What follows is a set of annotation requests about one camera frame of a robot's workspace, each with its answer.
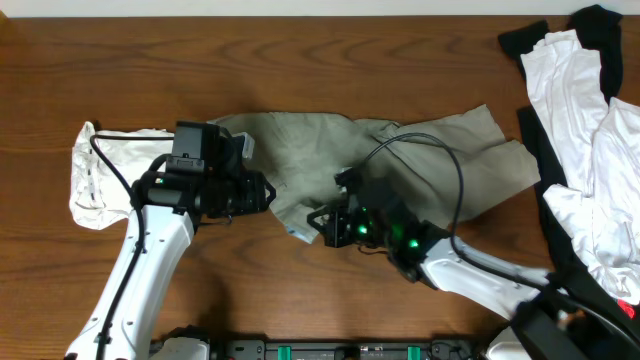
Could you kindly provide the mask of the khaki shorts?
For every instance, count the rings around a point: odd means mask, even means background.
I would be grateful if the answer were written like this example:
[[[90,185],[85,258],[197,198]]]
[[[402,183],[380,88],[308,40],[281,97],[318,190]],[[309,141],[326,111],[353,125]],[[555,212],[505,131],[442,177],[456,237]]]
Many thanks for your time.
[[[217,119],[232,134],[255,140],[246,165],[277,192],[270,209],[289,234],[310,243],[307,215],[339,197],[334,176],[364,162],[367,177],[384,177],[419,219],[472,219],[539,182],[535,157],[507,140],[488,107],[401,125],[331,113],[249,113]]]

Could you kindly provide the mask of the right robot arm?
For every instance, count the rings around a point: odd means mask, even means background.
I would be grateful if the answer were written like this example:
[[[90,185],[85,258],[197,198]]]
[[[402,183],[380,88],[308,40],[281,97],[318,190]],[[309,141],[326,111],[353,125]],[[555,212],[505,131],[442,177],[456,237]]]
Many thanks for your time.
[[[421,221],[384,179],[336,179],[343,195],[307,217],[328,247],[379,249],[408,281],[506,319],[486,359],[636,359],[639,327],[575,267],[551,272],[483,253]]]

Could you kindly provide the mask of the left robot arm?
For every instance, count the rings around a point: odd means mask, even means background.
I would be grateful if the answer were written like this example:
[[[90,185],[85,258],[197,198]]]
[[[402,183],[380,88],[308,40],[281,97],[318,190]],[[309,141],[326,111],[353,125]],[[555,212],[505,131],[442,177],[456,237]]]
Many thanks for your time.
[[[209,360],[208,336],[186,327],[151,349],[152,330],[176,266],[201,219],[225,224],[268,209],[276,191],[243,163],[255,142],[206,123],[180,122],[141,177],[123,185],[133,210],[102,295],[67,359]]]

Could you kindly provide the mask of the folded white cloth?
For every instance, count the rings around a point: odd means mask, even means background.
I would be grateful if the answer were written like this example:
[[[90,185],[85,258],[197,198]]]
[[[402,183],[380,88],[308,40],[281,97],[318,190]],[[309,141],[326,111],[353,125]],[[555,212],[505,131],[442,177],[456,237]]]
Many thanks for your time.
[[[95,134],[100,136],[96,145],[128,184],[171,151],[173,134],[164,129],[121,132],[96,130],[91,122],[83,125],[72,148],[69,209],[77,225],[103,230],[127,219],[132,206],[120,181],[91,147]]]

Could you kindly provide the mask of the white shirt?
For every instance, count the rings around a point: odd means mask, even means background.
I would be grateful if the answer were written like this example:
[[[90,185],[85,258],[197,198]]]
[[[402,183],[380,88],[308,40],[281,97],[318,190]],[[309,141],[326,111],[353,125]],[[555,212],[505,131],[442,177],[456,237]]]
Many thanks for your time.
[[[639,302],[639,108],[600,89],[601,60],[573,30],[522,55],[531,105],[564,172],[543,194],[589,274]]]

